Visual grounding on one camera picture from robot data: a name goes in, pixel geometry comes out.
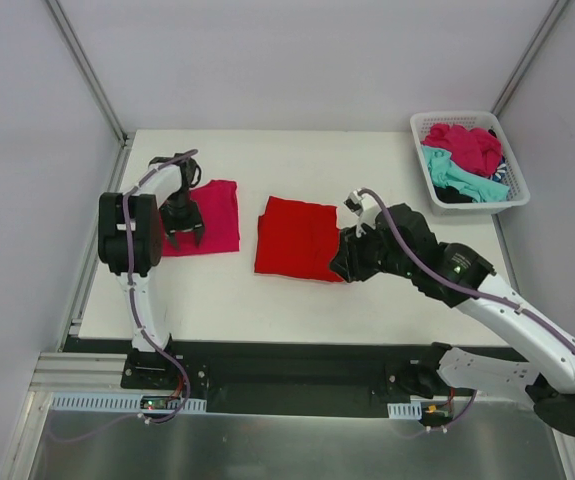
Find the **red t shirt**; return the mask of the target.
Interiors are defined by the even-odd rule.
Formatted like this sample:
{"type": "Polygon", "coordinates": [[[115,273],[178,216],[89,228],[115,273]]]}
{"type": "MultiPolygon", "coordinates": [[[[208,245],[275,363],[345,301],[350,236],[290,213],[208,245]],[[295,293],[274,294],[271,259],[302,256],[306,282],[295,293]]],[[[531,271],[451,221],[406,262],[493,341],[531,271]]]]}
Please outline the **red t shirt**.
{"type": "Polygon", "coordinates": [[[271,196],[258,218],[254,272],[341,283],[330,268],[338,253],[337,208],[271,196]]]}

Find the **white plastic basket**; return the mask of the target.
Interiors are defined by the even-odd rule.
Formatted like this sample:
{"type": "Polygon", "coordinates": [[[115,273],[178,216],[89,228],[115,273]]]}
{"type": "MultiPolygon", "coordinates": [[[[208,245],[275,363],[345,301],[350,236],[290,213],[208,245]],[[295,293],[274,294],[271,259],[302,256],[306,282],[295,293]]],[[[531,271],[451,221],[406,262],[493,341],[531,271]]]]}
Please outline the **white plastic basket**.
{"type": "Polygon", "coordinates": [[[442,111],[417,113],[411,116],[410,126],[414,138],[418,161],[423,172],[429,195],[430,208],[434,215],[469,215],[469,214],[497,214],[507,208],[522,206],[530,199],[526,182],[518,166],[509,142],[496,118],[486,111],[442,111]],[[507,200],[496,203],[469,203],[469,204],[446,204],[441,202],[434,192],[428,169],[425,164],[421,142],[429,133],[430,128],[439,123],[448,125],[462,125],[467,129],[482,128],[498,138],[502,145],[503,157],[508,164],[508,171],[503,185],[509,188],[507,200]]]}

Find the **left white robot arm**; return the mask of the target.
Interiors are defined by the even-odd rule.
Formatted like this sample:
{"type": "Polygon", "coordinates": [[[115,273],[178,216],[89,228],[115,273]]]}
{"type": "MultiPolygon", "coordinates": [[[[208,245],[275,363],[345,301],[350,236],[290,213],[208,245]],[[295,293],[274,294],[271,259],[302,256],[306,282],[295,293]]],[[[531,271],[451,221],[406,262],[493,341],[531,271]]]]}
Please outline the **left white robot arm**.
{"type": "Polygon", "coordinates": [[[200,245],[205,222],[191,190],[202,179],[196,149],[158,156],[146,172],[122,192],[104,192],[98,200],[97,252],[101,263],[118,281],[133,327],[133,374],[143,372],[155,388],[171,387],[184,375],[170,350],[172,335],[166,308],[159,299],[155,269],[163,242],[179,249],[176,235],[188,233],[200,245]]]}

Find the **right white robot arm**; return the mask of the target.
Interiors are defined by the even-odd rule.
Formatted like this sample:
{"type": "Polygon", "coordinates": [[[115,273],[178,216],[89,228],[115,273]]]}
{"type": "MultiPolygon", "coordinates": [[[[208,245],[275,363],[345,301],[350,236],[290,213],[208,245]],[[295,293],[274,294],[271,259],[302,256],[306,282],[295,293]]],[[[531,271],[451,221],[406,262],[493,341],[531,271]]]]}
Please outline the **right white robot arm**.
{"type": "Polygon", "coordinates": [[[404,278],[490,329],[521,357],[502,360],[435,342],[396,373],[401,389],[424,398],[448,387],[492,394],[531,408],[552,429],[575,437],[575,337],[539,313],[476,251],[437,241],[424,216],[408,205],[386,207],[366,191],[351,193],[345,205],[357,222],[340,233],[334,273],[347,283],[377,274],[404,278]]]}

